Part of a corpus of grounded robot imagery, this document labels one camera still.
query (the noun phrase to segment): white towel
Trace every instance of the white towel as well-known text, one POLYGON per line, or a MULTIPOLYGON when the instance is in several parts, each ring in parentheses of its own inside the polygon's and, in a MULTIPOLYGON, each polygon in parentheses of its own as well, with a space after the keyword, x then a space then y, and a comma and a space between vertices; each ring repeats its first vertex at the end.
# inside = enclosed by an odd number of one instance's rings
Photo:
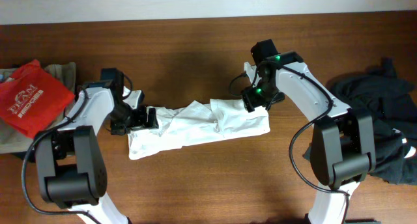
POLYGON ((128 134, 129 158, 137 160, 163 150, 268 133, 268 111, 248 113, 242 100, 192 102, 181 109, 155 107, 159 128, 128 134))

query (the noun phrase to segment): black cloth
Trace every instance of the black cloth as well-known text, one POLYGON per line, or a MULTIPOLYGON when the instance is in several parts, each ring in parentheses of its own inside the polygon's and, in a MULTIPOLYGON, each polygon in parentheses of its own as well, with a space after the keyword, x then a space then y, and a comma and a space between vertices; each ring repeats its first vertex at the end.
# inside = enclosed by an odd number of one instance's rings
MULTIPOLYGON (((378 69, 339 81, 330 89, 353 109, 371 112, 377 165, 370 174, 393 184, 417 185, 417 156, 404 159, 410 146, 417 146, 417 107, 408 94, 413 89, 412 83, 397 78, 391 59, 383 59, 378 69)), ((309 149, 304 157, 309 159, 309 149)))

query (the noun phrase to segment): white backdrop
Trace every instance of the white backdrop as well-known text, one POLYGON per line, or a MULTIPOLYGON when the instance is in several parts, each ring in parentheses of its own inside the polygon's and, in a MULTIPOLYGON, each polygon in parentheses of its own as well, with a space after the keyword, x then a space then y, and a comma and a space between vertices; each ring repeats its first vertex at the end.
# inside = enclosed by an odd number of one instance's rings
POLYGON ((417 9, 417 0, 0 0, 0 24, 417 9))

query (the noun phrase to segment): wooden table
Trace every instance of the wooden table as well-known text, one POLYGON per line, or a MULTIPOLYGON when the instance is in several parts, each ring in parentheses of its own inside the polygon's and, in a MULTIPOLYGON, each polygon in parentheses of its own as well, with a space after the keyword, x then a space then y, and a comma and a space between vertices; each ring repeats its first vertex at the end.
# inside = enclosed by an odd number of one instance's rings
MULTIPOLYGON (((145 92, 145 103, 178 108, 193 100, 230 99, 227 86, 252 62, 250 48, 272 38, 279 51, 295 50, 322 83, 364 72, 394 58, 400 77, 417 82, 417 12, 264 16, 201 20, 116 21, 0 26, 0 64, 38 59, 44 66, 74 61, 78 81, 98 80, 100 69, 117 67, 145 92)), ((271 132, 209 143, 131 161, 127 137, 98 134, 108 170, 108 193, 134 223, 251 223, 303 217, 315 191, 295 174, 287 155, 293 134, 306 119, 289 99, 270 111, 271 132)), ((311 129, 295 146, 302 159, 311 129)), ((1 223, 75 223, 78 217, 42 216, 23 199, 22 162, 0 156, 1 223)), ((27 172, 29 193, 39 207, 35 165, 27 172)), ((351 199, 349 219, 415 223, 417 188, 367 177, 351 199)))

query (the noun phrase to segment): red bag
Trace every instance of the red bag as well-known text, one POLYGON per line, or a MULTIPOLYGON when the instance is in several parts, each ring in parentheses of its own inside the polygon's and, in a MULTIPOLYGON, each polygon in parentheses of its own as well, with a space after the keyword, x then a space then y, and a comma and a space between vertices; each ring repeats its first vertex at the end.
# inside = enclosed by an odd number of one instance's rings
POLYGON ((61 82, 46 73, 37 60, 23 65, 0 83, 0 118, 34 138, 74 99, 61 82))

